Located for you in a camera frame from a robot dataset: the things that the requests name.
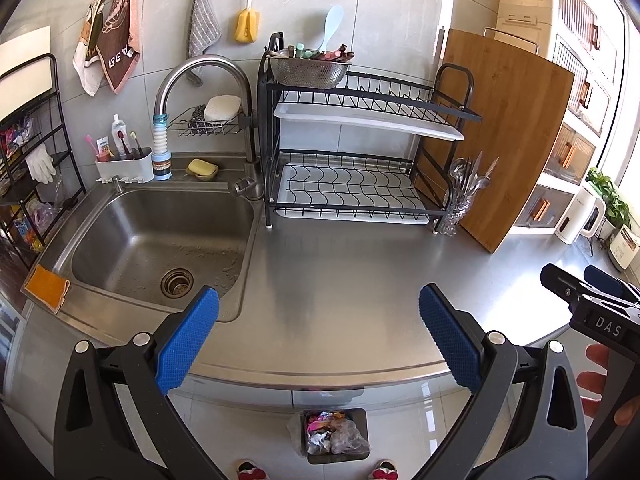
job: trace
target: soap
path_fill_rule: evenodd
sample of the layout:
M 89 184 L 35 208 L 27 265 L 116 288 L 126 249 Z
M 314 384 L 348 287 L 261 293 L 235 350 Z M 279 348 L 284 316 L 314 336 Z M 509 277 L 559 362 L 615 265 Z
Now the soap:
M 211 176 L 218 170 L 215 164 L 201 160 L 200 158 L 194 158 L 189 163 L 189 171 L 199 176 Z
M 204 108 L 204 120 L 209 123 L 225 123 L 240 111 L 242 101 L 237 95 L 217 95 Z

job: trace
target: potted plant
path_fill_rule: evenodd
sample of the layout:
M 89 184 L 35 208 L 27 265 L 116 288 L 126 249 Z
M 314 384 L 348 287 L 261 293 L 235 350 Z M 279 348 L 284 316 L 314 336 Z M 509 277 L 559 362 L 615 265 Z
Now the potted plant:
M 605 222 L 600 230 L 600 238 L 607 240 L 610 236 L 626 225 L 631 229 L 629 206 L 620 198 L 618 190 L 611 178 L 602 174 L 597 168 L 591 168 L 587 173 L 587 182 L 602 197 L 607 205 Z

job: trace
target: sink drain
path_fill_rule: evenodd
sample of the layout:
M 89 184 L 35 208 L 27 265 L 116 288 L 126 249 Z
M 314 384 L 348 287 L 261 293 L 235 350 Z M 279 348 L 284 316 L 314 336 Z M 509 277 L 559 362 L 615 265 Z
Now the sink drain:
M 193 275 L 187 269 L 171 269 L 160 282 L 160 290 L 172 300 L 185 296 L 192 286 Z

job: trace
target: green plant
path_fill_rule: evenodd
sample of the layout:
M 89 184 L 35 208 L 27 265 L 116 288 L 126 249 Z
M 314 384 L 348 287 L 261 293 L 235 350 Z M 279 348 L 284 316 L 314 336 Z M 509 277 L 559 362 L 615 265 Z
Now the green plant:
M 611 178 L 603 175 L 596 168 L 591 168 L 587 173 L 587 182 L 591 183 L 607 205 L 605 218 L 611 222 L 613 227 L 620 229 L 623 225 L 626 225 L 631 229 L 629 206 L 620 199 L 620 194 L 613 185 Z

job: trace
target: blue gripper pad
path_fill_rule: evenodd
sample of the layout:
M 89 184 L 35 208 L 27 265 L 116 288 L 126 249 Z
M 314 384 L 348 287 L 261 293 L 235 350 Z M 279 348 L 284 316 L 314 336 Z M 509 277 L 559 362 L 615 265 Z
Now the blue gripper pad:
M 218 319 L 220 302 L 214 288 L 204 287 L 194 301 L 196 304 L 158 355 L 156 383 L 163 395 L 182 384 Z
M 453 378 L 472 394 L 480 389 L 481 356 L 436 291 L 427 285 L 418 300 L 420 317 L 447 362 Z
M 584 281 L 597 288 L 600 292 L 615 298 L 622 298 L 622 286 L 613 276 L 592 265 L 584 269 Z

